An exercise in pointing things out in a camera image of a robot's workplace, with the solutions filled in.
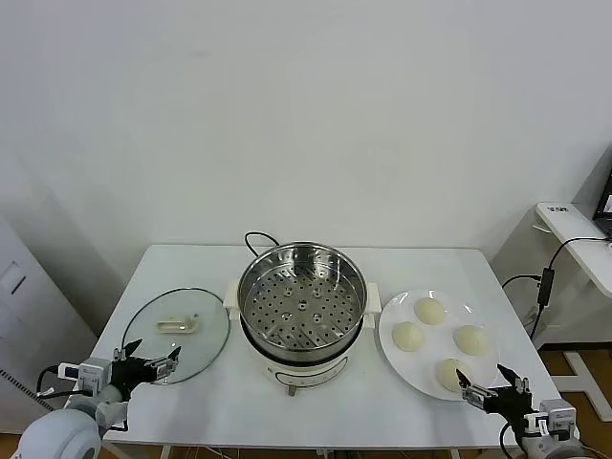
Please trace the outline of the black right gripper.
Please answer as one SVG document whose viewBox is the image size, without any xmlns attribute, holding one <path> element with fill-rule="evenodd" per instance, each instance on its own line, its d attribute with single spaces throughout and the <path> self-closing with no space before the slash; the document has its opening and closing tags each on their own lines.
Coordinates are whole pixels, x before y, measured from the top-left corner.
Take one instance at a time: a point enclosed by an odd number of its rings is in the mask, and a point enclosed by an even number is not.
<svg viewBox="0 0 612 459">
<path fill-rule="evenodd" d="M 525 415 L 534 412 L 529 380 L 519 377 L 511 368 L 500 363 L 497 369 L 511 386 L 488 389 L 472 384 L 460 369 L 456 369 L 462 397 L 468 403 L 483 403 L 483 409 L 488 414 L 499 414 L 507 422 L 521 422 Z"/>
</svg>

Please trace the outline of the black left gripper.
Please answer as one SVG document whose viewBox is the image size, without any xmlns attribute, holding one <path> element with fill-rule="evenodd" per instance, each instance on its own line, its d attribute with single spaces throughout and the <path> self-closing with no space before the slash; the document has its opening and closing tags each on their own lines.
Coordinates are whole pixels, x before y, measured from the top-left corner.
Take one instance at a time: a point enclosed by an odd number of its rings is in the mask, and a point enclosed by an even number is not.
<svg viewBox="0 0 612 459">
<path fill-rule="evenodd" d="M 129 400 L 132 391 L 141 383 L 165 380 L 179 363 L 181 346 L 174 348 L 165 357 L 150 361 L 131 357 L 141 343 L 142 339 L 136 339 L 114 350 L 110 384 L 117 388 L 123 400 Z"/>
</svg>

